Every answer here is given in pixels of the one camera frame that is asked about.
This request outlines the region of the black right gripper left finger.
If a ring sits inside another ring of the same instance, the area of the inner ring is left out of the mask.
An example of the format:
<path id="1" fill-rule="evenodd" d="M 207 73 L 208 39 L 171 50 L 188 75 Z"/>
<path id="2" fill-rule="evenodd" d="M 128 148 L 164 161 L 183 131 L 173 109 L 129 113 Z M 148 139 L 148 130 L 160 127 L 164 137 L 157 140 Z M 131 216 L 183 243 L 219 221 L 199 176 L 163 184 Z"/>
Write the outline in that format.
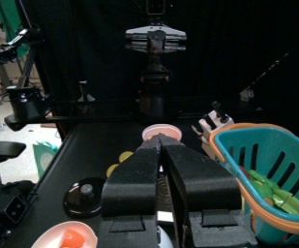
<path id="1" fill-rule="evenodd" d="M 157 248 L 159 138 L 143 142 L 107 179 L 97 248 Z"/>

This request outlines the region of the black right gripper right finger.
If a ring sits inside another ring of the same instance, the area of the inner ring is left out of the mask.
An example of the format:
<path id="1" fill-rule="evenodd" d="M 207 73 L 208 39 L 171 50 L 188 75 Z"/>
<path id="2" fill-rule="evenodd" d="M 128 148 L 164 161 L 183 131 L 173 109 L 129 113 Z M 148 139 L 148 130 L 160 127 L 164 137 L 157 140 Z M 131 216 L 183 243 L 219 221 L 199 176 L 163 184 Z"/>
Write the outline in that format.
<path id="1" fill-rule="evenodd" d="M 180 248 L 253 248 L 232 174 L 205 155 L 160 135 L 160 161 L 168 178 Z"/>

